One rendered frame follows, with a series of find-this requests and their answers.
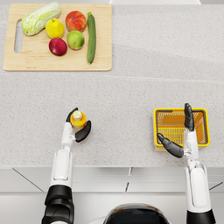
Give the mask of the lemon tea bottle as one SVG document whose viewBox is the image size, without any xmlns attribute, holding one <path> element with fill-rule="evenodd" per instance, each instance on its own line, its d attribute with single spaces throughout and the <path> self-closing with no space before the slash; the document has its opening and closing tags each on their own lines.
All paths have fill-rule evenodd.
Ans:
<svg viewBox="0 0 224 224">
<path fill-rule="evenodd" d="M 87 118 L 83 112 L 79 110 L 75 110 L 70 117 L 70 122 L 73 128 L 75 129 L 75 131 L 79 131 L 79 130 L 82 130 L 86 126 Z"/>
</svg>

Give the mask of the yellow slatted basket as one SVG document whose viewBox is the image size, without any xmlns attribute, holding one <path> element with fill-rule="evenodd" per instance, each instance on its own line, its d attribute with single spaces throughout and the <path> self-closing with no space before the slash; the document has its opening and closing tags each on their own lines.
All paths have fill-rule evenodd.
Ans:
<svg viewBox="0 0 224 224">
<path fill-rule="evenodd" d="M 207 111 L 204 108 L 194 108 L 192 114 L 198 146 L 207 147 L 210 144 Z M 153 123 L 156 151 L 165 151 L 158 139 L 158 133 L 180 146 L 184 145 L 185 112 L 182 108 L 156 108 L 153 113 Z"/>
</svg>

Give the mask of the yellow lemon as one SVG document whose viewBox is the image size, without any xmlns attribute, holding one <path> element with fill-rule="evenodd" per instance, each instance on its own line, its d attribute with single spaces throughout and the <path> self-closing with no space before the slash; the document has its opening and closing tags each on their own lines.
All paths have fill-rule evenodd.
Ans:
<svg viewBox="0 0 224 224">
<path fill-rule="evenodd" d="M 51 18 L 45 24 L 45 31 L 50 39 L 60 39 L 64 35 L 65 28 L 57 18 Z"/>
</svg>

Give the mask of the wooden cutting board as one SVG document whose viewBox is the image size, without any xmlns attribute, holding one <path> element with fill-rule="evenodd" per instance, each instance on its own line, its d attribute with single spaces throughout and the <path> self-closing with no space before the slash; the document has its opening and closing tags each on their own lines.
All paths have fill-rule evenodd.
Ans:
<svg viewBox="0 0 224 224">
<path fill-rule="evenodd" d="M 108 3 L 63 3 L 60 21 L 70 11 L 92 13 L 96 24 L 96 53 L 94 62 L 87 61 L 88 47 L 80 50 L 69 48 L 65 55 L 53 55 L 48 44 L 50 39 L 44 31 L 34 36 L 23 36 L 21 52 L 15 52 L 18 21 L 36 10 L 39 3 L 14 3 L 9 8 L 8 25 L 3 56 L 6 71 L 108 71 L 112 67 L 112 6 Z"/>
</svg>

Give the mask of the dark round robot body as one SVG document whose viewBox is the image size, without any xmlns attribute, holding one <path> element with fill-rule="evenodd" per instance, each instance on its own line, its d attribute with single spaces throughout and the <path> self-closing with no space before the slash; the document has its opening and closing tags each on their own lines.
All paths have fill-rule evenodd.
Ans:
<svg viewBox="0 0 224 224">
<path fill-rule="evenodd" d="M 171 224 L 156 207 L 143 203 L 123 204 L 112 209 L 103 224 Z"/>
</svg>

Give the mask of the green apple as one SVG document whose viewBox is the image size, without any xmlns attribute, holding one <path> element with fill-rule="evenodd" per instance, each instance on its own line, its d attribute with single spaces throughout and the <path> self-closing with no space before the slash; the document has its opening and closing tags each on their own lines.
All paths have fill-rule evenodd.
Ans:
<svg viewBox="0 0 224 224">
<path fill-rule="evenodd" d="M 73 50 L 78 50 L 85 44 L 84 35 L 80 31 L 70 31 L 67 36 L 67 43 Z"/>
</svg>

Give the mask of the green cucumber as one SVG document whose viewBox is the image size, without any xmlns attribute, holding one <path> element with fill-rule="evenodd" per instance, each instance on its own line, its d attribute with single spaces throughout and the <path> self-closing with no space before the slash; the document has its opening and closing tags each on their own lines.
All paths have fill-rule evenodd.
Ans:
<svg viewBox="0 0 224 224">
<path fill-rule="evenodd" d="M 87 47 L 87 62 L 92 64 L 95 59 L 96 50 L 96 27 L 95 17 L 91 12 L 87 14 L 87 27 L 88 27 L 88 47 Z"/>
</svg>

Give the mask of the green napa cabbage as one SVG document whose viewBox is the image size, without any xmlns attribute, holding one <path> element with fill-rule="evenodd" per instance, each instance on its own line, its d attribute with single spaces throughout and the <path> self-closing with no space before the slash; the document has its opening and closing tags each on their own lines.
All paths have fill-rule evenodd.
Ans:
<svg viewBox="0 0 224 224">
<path fill-rule="evenodd" d="M 39 7 L 22 18 L 21 26 L 25 35 L 33 36 L 41 32 L 51 18 L 58 18 L 61 13 L 60 4 L 52 2 Z"/>
</svg>

